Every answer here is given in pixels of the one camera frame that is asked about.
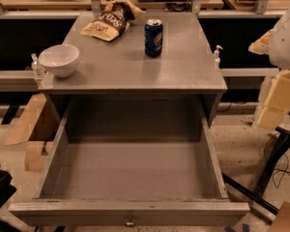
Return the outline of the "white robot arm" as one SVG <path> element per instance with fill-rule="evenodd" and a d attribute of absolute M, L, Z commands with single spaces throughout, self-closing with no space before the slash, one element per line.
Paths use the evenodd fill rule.
<path fill-rule="evenodd" d="M 273 29 L 249 46 L 248 51 L 258 55 L 267 54 L 274 66 L 290 70 L 290 8 Z"/>

